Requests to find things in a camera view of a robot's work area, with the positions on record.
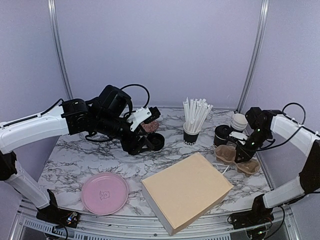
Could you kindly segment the brown cardboard cup carrier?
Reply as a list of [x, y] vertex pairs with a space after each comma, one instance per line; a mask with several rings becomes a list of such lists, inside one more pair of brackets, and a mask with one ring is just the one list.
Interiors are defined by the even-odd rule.
[[215, 156], [218, 161], [225, 165], [235, 165], [237, 172], [244, 174], [246, 177], [256, 174], [261, 168], [256, 158], [240, 161], [241, 158], [238, 156], [236, 148], [231, 145], [219, 145], [215, 149]]

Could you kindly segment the black paper coffee cup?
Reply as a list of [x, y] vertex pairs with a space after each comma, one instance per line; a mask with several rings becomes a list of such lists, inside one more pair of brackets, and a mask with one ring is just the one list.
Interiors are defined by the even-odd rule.
[[229, 140], [229, 134], [233, 129], [228, 125], [219, 125], [214, 130], [213, 147], [216, 149], [221, 145], [234, 146], [233, 142]]

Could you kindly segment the brown paper bag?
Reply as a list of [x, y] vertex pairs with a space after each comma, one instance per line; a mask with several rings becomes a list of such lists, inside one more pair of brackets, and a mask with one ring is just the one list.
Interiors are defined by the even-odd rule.
[[143, 197], [170, 236], [221, 203], [234, 187], [199, 152], [141, 184]]

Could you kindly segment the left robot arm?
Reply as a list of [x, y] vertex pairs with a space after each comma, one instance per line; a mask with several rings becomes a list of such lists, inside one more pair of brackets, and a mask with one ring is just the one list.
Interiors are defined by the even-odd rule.
[[63, 219], [55, 195], [43, 190], [27, 174], [14, 150], [51, 137], [87, 132], [86, 139], [99, 133], [120, 141], [130, 155], [154, 150], [155, 146], [141, 133], [142, 122], [152, 119], [154, 108], [133, 110], [131, 97], [123, 89], [107, 85], [91, 100], [59, 99], [49, 109], [25, 118], [0, 124], [0, 179], [28, 198], [53, 223]]

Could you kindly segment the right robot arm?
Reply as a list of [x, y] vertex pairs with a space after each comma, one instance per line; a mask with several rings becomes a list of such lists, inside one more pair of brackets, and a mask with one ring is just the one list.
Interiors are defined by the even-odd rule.
[[296, 178], [255, 199], [247, 219], [252, 224], [258, 224], [267, 216], [267, 209], [319, 190], [320, 135], [281, 110], [261, 110], [259, 107], [251, 107], [246, 112], [245, 118], [253, 132], [244, 143], [237, 144], [236, 163], [248, 162], [255, 153], [274, 149], [273, 145], [263, 147], [264, 142], [272, 139], [274, 134], [285, 139], [283, 145], [291, 143], [307, 157], [303, 169]]

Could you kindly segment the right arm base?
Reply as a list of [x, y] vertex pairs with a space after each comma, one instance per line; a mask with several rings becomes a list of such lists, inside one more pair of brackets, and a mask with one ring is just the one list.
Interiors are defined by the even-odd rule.
[[227, 218], [228, 223], [237, 230], [272, 222], [274, 220], [273, 208], [266, 208], [263, 196], [261, 194], [254, 198], [251, 210], [232, 213]]

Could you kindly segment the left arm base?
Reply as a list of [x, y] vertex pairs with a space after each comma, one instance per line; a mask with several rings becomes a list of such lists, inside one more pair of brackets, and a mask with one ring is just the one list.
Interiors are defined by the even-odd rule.
[[49, 189], [47, 192], [49, 195], [49, 205], [42, 209], [36, 208], [36, 218], [45, 222], [57, 224], [60, 227], [76, 228], [80, 214], [77, 211], [59, 208], [54, 193]]

